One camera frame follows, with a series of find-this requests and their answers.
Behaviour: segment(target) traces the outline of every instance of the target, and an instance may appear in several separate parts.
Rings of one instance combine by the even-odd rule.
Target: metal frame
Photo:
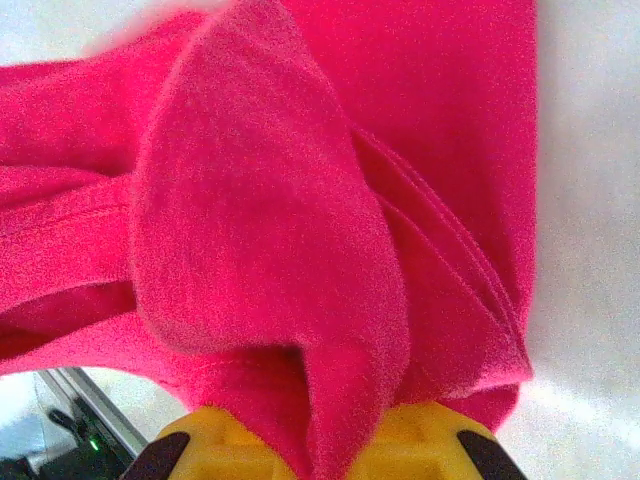
[[[133,458],[147,446],[142,434],[81,368],[42,370],[38,375],[65,405],[75,397],[84,400]]]

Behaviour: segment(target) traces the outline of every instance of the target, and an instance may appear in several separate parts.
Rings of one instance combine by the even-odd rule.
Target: fleece fabric
[[[302,479],[531,376],[530,0],[238,0],[0,70],[0,374],[104,366]]]

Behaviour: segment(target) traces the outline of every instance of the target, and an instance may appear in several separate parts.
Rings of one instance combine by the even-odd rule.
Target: yellow plastic part
[[[482,480],[456,434],[494,440],[477,422],[437,403],[386,412],[347,480]],[[169,480],[295,480],[284,463],[230,414],[202,408],[167,426],[158,438],[187,432],[191,440]]]

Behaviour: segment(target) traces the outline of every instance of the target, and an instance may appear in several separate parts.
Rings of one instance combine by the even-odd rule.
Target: pink cloth
[[[495,429],[531,375],[535,15],[283,3],[0,70],[0,374],[144,375],[337,479],[385,408]]]

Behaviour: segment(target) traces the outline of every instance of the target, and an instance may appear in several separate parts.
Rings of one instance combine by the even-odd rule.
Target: folded fabric
[[[531,375],[529,1],[239,0],[0,70],[0,374],[149,377],[303,479]]]

